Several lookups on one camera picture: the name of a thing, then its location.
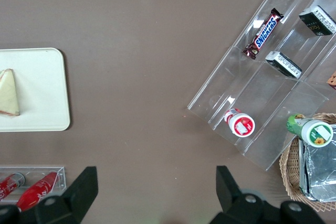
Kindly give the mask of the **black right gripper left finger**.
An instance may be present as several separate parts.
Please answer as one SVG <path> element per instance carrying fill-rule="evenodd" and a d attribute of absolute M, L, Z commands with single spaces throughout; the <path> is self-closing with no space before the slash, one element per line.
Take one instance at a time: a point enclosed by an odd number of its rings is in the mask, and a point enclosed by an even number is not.
<path fill-rule="evenodd" d="M 95 166 L 86 167 L 60 196 L 50 196 L 35 207 L 37 223 L 81 223 L 98 194 Z"/>

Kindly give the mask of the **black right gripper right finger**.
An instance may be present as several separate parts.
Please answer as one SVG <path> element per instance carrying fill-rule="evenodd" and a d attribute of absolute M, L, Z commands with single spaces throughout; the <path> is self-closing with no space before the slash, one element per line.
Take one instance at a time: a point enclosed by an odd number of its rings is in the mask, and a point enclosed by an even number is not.
<path fill-rule="evenodd" d="M 210 223 L 281 223 L 280 210 L 256 193 L 244 193 L 227 166 L 216 167 L 216 193 L 222 211 Z"/>

